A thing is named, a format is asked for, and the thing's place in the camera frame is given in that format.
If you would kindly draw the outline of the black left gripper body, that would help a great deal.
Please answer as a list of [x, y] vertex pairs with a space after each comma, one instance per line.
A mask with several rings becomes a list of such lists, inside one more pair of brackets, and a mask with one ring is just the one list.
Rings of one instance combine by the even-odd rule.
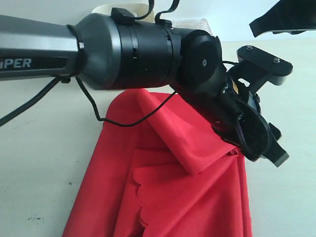
[[230, 75], [185, 86], [185, 101], [223, 141], [240, 148], [249, 160], [267, 155], [272, 146], [272, 129], [261, 115], [258, 101]]

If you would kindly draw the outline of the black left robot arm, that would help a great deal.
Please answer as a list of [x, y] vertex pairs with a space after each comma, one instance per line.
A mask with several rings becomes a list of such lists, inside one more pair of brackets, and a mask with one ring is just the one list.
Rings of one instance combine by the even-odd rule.
[[169, 85], [225, 141], [251, 161], [275, 166], [289, 157], [281, 132], [267, 122], [258, 90], [283, 84], [292, 65], [253, 47], [227, 69], [218, 37], [203, 30], [92, 13], [76, 25], [0, 18], [0, 79], [76, 78], [82, 89], [124, 90]]

